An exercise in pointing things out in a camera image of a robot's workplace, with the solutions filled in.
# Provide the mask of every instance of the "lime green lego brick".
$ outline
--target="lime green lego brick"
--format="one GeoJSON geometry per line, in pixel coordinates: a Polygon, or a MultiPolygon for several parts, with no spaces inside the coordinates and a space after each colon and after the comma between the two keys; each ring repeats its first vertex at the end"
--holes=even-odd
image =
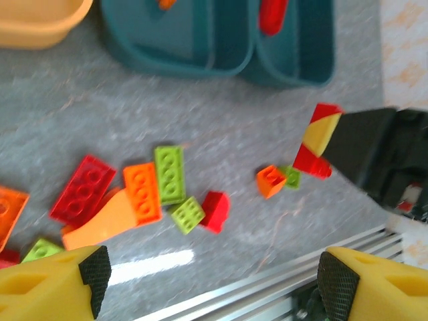
{"type": "Polygon", "coordinates": [[[186,199],[183,149],[179,146],[160,146],[154,150],[154,163],[160,203],[172,205],[186,199]]]}
{"type": "Polygon", "coordinates": [[[25,258],[22,260],[22,263],[42,259],[44,257],[51,256],[63,251],[64,249],[56,244],[53,244],[45,239],[38,239],[25,258]]]}
{"type": "Polygon", "coordinates": [[[194,197],[168,210],[184,235],[189,234],[205,217],[205,213],[194,197]]]}
{"type": "Polygon", "coordinates": [[[289,189],[298,190],[300,188],[301,172],[293,168],[293,166],[280,166],[278,169],[287,177],[286,187],[289,189]]]}

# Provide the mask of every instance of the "teal container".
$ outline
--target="teal container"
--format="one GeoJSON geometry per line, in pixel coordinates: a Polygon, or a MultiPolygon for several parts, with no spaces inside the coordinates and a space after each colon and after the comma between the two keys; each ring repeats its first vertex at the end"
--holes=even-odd
{"type": "Polygon", "coordinates": [[[333,0],[290,0],[283,29],[257,27],[259,0],[102,0],[108,51],[137,72],[182,78],[241,74],[262,86],[327,84],[334,69],[333,0]]]}
{"type": "Polygon", "coordinates": [[[333,0],[290,0],[282,30],[255,33],[254,55],[242,76],[262,86],[327,84],[334,71],[333,0]]]}
{"type": "Polygon", "coordinates": [[[125,66],[150,74],[234,76],[251,59],[258,0],[102,0],[104,41],[125,66]]]}

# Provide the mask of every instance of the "metal rail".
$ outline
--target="metal rail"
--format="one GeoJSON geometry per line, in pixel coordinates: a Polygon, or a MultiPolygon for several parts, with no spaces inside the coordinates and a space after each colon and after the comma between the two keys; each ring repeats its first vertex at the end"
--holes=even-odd
{"type": "MultiPolygon", "coordinates": [[[[385,226],[334,244],[380,257],[402,260],[401,236],[385,226]]],[[[325,249],[217,290],[159,310],[135,321],[291,321],[290,294],[316,279],[325,249]]]]}

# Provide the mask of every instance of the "yellow plastic bin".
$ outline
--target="yellow plastic bin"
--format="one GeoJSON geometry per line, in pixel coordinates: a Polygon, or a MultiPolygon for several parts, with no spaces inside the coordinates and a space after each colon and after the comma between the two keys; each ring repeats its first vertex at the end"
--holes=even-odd
{"type": "Polygon", "coordinates": [[[92,1],[0,0],[0,47],[51,47],[83,20],[92,1]]]}

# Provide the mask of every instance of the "small orange lego brick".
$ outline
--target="small orange lego brick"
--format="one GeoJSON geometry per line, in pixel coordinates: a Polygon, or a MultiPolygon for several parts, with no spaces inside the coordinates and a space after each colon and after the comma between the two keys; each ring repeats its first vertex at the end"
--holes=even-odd
{"type": "Polygon", "coordinates": [[[177,2],[177,0],[158,0],[159,8],[169,10],[177,2]]]}
{"type": "Polygon", "coordinates": [[[154,163],[126,167],[123,176],[137,225],[140,227],[160,221],[162,209],[154,163]]]}
{"type": "Polygon", "coordinates": [[[0,251],[12,233],[29,195],[0,186],[0,251]]]}
{"type": "Polygon", "coordinates": [[[62,242],[67,250],[96,245],[136,227],[134,209],[123,189],[85,225],[74,229],[71,225],[61,230],[62,242]]]}
{"type": "Polygon", "coordinates": [[[262,169],[257,174],[257,186],[266,199],[281,191],[286,181],[287,178],[273,165],[262,169]]]}

